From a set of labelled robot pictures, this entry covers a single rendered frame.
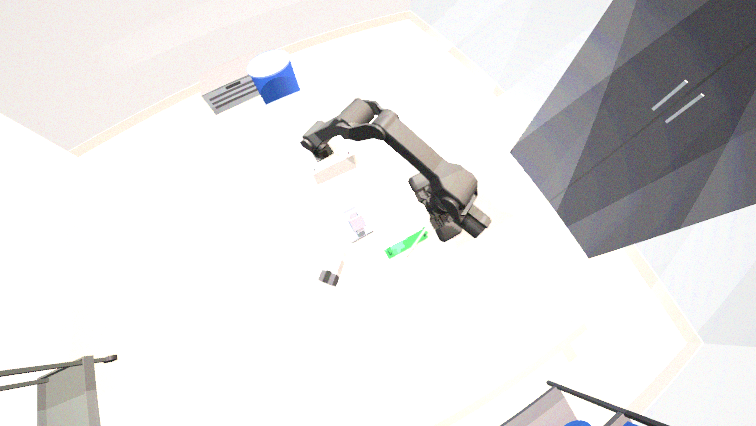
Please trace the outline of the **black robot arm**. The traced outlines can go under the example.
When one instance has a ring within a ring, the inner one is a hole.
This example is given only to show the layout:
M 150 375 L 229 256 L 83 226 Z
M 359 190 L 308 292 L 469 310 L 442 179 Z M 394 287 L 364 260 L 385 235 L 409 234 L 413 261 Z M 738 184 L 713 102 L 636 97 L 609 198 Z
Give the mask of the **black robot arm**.
M 473 238 L 492 222 L 473 204 L 479 196 L 477 178 L 463 166 L 443 159 L 395 111 L 382 108 L 377 101 L 354 98 L 339 115 L 316 121 L 302 136 L 300 145 L 320 162 L 334 153 L 328 143 L 338 135 L 355 142 L 386 142 L 429 181 L 426 192 L 431 195 L 433 210 L 449 213 L 452 222 Z

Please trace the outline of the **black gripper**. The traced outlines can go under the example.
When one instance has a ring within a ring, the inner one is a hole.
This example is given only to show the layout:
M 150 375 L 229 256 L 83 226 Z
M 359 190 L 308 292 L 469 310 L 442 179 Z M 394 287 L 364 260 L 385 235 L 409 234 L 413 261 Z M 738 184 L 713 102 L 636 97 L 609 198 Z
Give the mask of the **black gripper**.
M 430 186 L 429 181 L 424 178 L 420 173 L 416 173 L 411 176 L 408 183 L 412 190 L 415 192 L 415 196 L 418 201 L 424 204 L 429 215 L 429 223 L 435 230 L 435 233 L 440 241 L 446 242 L 451 238 L 459 235 L 462 231 L 458 225 L 456 225 L 449 213 L 440 214 L 433 210 L 430 204 L 431 195 L 426 192 Z M 440 228 L 441 227 L 441 228 Z

